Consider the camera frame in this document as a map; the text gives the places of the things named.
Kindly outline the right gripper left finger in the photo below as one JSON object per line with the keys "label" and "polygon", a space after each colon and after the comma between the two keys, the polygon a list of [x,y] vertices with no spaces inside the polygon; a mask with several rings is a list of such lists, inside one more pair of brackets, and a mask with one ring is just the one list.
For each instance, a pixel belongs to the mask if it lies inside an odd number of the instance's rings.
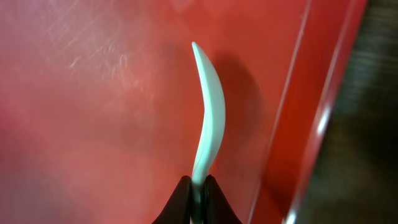
{"label": "right gripper left finger", "polygon": [[190,224],[192,214],[192,180],[183,176],[152,224]]}

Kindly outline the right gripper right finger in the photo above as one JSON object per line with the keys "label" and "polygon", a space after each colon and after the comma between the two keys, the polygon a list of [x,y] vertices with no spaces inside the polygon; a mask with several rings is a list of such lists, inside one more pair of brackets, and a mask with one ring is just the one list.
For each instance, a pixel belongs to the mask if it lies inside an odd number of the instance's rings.
{"label": "right gripper right finger", "polygon": [[205,180],[204,224],[242,224],[212,175]]}

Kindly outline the white plastic spoon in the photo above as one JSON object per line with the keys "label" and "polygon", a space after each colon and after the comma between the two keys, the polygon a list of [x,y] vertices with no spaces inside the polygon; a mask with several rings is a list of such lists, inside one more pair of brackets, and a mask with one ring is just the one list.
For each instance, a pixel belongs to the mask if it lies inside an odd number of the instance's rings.
{"label": "white plastic spoon", "polygon": [[193,213],[191,222],[203,223],[203,188],[224,136],[226,107],[220,78],[203,49],[192,42],[200,78],[204,114],[200,140],[192,171]]}

